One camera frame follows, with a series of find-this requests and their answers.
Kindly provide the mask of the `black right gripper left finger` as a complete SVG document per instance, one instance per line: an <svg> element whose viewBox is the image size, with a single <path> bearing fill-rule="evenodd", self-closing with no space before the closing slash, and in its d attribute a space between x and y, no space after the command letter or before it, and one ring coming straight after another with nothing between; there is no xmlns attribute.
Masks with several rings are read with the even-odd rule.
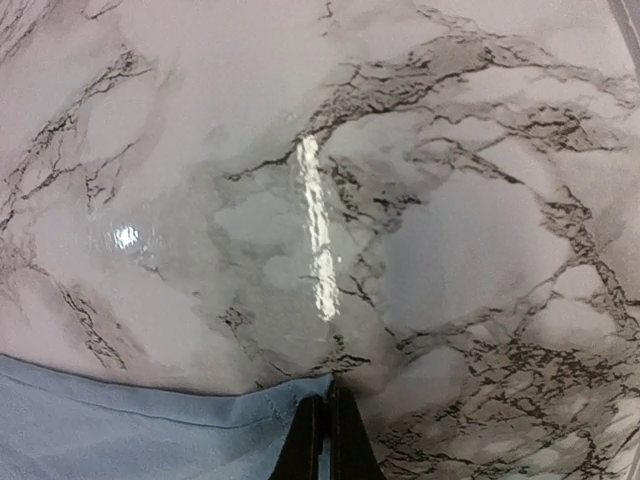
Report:
<svg viewBox="0 0 640 480"><path fill-rule="evenodd" d="M317 395L307 397L295 411L269 479L318 480L324 436L324 401Z"/></svg>

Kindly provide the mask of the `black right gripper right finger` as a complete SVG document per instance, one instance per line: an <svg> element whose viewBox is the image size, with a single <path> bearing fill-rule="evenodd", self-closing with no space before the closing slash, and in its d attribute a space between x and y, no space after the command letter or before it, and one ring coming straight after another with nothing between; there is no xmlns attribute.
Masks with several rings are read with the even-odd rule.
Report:
<svg viewBox="0 0 640 480"><path fill-rule="evenodd" d="M329 439L329 478L384 480L350 389L341 384L331 385L325 419Z"/></svg>

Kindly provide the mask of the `light blue garment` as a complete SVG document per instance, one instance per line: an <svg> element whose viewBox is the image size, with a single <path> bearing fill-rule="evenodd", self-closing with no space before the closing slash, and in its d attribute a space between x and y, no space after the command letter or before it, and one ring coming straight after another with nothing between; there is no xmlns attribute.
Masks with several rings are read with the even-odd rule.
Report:
<svg viewBox="0 0 640 480"><path fill-rule="evenodd" d="M1 359L4 479L266 479L331 378L237 396L132 387Z"/></svg>

